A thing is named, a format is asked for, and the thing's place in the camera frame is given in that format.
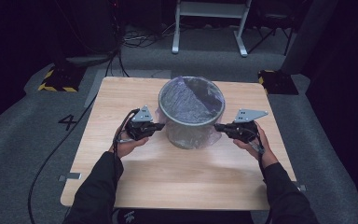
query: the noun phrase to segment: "wooden table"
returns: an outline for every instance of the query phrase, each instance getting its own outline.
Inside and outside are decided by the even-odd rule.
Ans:
[[[94,103],[61,202],[71,206],[75,193],[95,162],[111,146],[117,127],[134,108],[158,108],[158,93],[168,79],[106,77]],[[215,82],[226,99],[222,123],[238,109],[266,110],[257,122],[292,180],[296,180],[281,134],[263,87],[256,83]],[[225,134],[211,147],[174,147],[165,131],[155,132],[146,145],[122,159],[124,174],[118,182],[115,207],[264,210],[269,209],[266,186],[257,161]]]

